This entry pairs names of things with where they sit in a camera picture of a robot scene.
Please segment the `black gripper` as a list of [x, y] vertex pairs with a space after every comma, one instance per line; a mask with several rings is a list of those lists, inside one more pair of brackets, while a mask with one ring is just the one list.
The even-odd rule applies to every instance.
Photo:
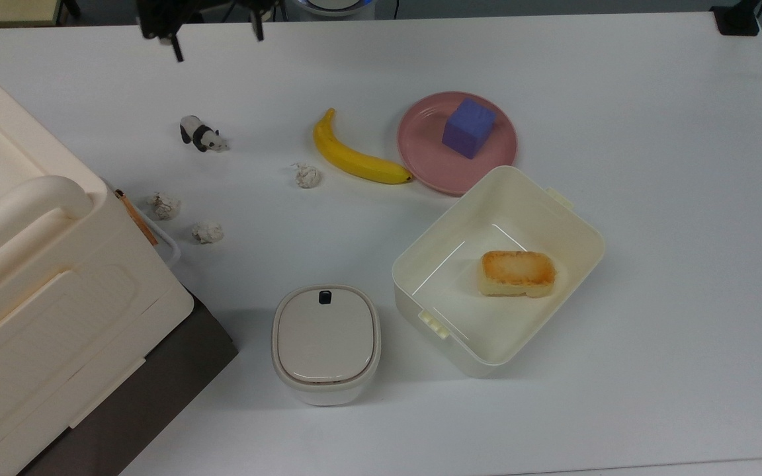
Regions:
[[182, 25], [192, 23], [203, 10], [224, 5], [248, 14], [258, 42], [265, 38], [264, 16], [284, 6], [283, 1], [136, 1], [137, 20], [145, 39], [169, 39], [176, 61], [184, 62], [177, 33]]

